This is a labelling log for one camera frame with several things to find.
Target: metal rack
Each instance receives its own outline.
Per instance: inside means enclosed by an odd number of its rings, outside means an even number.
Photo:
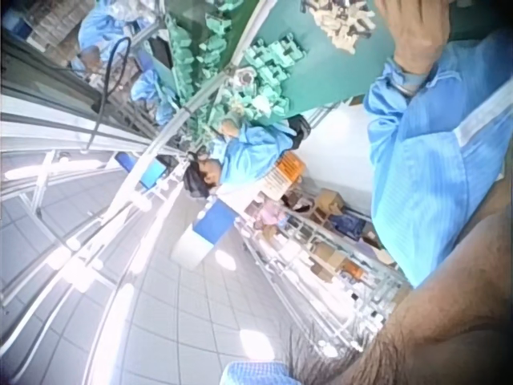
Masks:
[[[239,223],[238,229],[247,249],[303,333],[311,334],[313,328],[317,338],[322,337],[323,341],[340,350],[349,347],[360,350],[360,339],[372,339],[379,332],[395,307],[395,295],[402,287],[409,287],[409,283],[396,270],[361,253],[353,240],[332,233],[294,211],[287,211],[288,223],[285,230],[280,231],[287,241],[280,251],[263,248],[259,233]],[[311,250],[312,245],[319,241],[343,251],[350,261],[364,269],[368,282],[350,281],[335,272]],[[282,250],[291,244],[296,246],[294,253],[284,257]],[[332,283],[317,278],[309,270],[308,260],[333,271]],[[342,315],[334,309],[344,304],[349,315]]]

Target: hair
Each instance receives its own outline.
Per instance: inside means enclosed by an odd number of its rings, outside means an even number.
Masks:
[[[338,385],[341,377],[352,385],[408,385],[406,360],[394,341],[381,333],[371,343],[362,336],[357,340],[365,354],[348,347],[341,356],[328,359],[304,338],[291,337],[286,362],[289,376],[301,385]],[[354,364],[358,368],[349,372]]]

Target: gloved hand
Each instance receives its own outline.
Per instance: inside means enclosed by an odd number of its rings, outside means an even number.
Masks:
[[[451,0],[376,0],[395,41],[394,61],[424,75],[440,58],[450,32]]]

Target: brown box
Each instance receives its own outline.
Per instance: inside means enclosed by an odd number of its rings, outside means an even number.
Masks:
[[[323,188],[315,198],[315,205],[325,213],[342,215],[344,200],[338,192]]]
[[[318,263],[314,263],[312,267],[310,267],[310,271],[324,282],[331,283],[333,279],[333,275]]]
[[[344,254],[336,251],[333,247],[324,242],[318,243],[315,246],[313,253],[317,255],[322,261],[332,266],[333,269],[337,272],[341,269],[341,265],[345,260]]]

